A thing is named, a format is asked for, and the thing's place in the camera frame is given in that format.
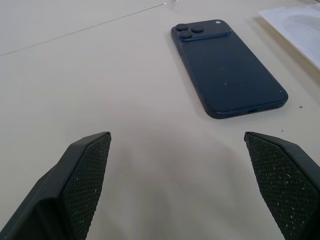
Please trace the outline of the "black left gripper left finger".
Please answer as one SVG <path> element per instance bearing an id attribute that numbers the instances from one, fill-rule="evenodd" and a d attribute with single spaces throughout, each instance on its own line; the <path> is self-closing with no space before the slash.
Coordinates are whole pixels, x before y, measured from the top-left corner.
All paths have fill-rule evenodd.
<path id="1" fill-rule="evenodd" d="M 112 136 L 72 143 L 0 231 L 0 240 L 86 240 L 102 193 Z"/>

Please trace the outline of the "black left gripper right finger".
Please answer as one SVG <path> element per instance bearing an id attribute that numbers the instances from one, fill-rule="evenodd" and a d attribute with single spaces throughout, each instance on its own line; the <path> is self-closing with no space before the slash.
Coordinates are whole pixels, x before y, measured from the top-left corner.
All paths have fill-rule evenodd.
<path id="1" fill-rule="evenodd" d="M 320 240 L 320 166 L 297 144 L 247 131 L 260 194 L 285 240 Z"/>

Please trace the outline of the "dark blue smartphone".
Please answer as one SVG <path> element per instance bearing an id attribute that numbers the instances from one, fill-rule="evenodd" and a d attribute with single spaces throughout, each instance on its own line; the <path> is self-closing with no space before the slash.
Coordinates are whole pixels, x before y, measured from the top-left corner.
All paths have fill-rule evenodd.
<path id="1" fill-rule="evenodd" d="M 269 111 L 288 101 L 286 90 L 225 21 L 179 23 L 170 33 L 210 117 Z"/>

